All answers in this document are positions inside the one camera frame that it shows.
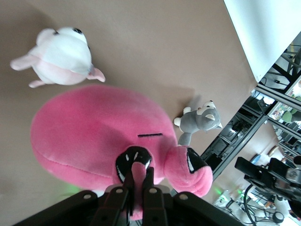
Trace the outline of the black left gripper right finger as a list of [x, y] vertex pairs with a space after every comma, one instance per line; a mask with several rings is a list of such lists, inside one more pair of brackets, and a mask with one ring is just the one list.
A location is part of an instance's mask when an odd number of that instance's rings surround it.
[[147, 169], [143, 182], [142, 226], [168, 226], [163, 192], [154, 185], [154, 168]]

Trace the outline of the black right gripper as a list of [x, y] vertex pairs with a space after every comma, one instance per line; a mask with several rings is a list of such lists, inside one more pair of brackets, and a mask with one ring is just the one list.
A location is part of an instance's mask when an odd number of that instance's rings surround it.
[[237, 158], [235, 168], [244, 173], [245, 180], [259, 189], [301, 204], [301, 169], [291, 168], [276, 158], [271, 158], [265, 168], [243, 157]]

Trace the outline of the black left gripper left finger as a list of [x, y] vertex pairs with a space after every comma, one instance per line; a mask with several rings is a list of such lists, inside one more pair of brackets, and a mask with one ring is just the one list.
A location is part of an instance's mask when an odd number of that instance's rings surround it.
[[132, 172], [126, 174], [122, 185], [112, 187], [105, 194], [103, 203], [99, 204], [94, 215], [93, 226], [130, 226], [134, 204]]

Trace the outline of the round pink plush toy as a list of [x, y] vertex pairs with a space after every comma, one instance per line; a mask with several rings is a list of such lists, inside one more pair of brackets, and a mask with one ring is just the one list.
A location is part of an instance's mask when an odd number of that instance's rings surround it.
[[143, 217], [142, 188], [149, 167], [154, 183], [167, 179], [178, 192], [206, 195], [211, 168], [178, 145], [166, 112], [146, 96], [104, 85], [84, 86], [47, 101], [31, 125], [38, 162], [52, 175], [88, 190], [134, 179], [132, 220]]

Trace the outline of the grey white plush husky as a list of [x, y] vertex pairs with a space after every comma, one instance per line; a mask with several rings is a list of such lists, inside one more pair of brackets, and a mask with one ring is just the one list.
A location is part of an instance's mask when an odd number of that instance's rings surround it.
[[190, 145], [192, 134], [203, 130], [222, 129], [220, 114], [212, 100], [200, 106], [201, 96], [193, 97], [183, 109], [181, 117], [174, 119], [174, 125], [182, 132], [178, 145]]

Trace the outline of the white flat panel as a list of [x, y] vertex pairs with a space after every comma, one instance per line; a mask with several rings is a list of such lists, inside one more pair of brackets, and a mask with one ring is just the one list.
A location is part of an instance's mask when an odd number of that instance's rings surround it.
[[301, 32], [301, 0], [224, 0], [259, 82]]

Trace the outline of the white pink plush puppy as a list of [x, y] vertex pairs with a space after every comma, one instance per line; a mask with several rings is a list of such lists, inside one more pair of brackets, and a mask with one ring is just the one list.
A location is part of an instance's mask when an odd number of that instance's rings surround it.
[[10, 62], [12, 69], [32, 68], [38, 80], [29, 83], [37, 88], [47, 84], [75, 85], [82, 81], [105, 82], [104, 74], [92, 64], [92, 56], [84, 33], [74, 27], [43, 29], [36, 45], [24, 56]]

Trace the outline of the aluminium frame with shelves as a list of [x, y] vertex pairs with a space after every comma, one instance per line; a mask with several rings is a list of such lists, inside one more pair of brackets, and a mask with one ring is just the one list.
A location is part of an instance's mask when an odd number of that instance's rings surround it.
[[283, 97], [298, 79], [301, 79], [301, 44], [292, 42], [259, 81], [251, 97], [203, 153], [213, 171], [213, 179], [218, 178], [267, 120], [268, 112], [277, 101], [267, 104], [264, 98], [272, 95]]

